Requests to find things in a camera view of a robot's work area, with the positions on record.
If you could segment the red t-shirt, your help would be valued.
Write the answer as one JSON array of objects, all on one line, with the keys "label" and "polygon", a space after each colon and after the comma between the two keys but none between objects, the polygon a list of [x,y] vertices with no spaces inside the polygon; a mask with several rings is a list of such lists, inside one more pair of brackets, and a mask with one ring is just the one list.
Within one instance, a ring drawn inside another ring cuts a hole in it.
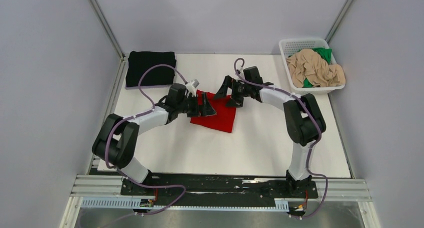
[{"label": "red t-shirt", "polygon": [[231,97],[228,95],[225,98],[214,100],[214,93],[206,92],[205,94],[211,106],[216,111],[216,115],[207,117],[192,117],[190,123],[213,130],[232,133],[236,116],[236,108],[226,107],[226,104],[230,101]]}]

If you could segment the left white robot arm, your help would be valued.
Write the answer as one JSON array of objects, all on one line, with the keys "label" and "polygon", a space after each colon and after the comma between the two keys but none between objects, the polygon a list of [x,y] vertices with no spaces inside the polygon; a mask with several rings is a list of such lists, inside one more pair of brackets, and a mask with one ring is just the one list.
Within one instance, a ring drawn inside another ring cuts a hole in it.
[{"label": "left white robot arm", "polygon": [[169,124],[179,114],[186,114],[189,118],[208,117],[216,115],[216,111],[206,93],[197,95],[190,92],[187,85],[175,83],[150,111],[127,117],[109,114],[91,151],[134,182],[134,188],[140,194],[149,194],[153,189],[153,181],[149,178],[151,172],[134,156],[138,136]]}]

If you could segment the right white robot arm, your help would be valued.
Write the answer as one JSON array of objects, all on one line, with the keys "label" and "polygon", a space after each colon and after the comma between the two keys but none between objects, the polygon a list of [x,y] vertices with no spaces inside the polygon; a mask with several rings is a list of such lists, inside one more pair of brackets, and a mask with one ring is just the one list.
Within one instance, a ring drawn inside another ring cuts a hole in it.
[{"label": "right white robot arm", "polygon": [[326,130],[326,123],[316,98],[312,94],[297,95],[264,82],[255,66],[237,69],[238,79],[226,76],[213,97],[223,99],[231,90],[227,107],[239,108],[244,99],[250,97],[269,104],[284,112],[286,130],[293,141],[291,163],[286,171],[285,190],[292,197],[298,197],[312,186],[310,161],[313,147]]}]

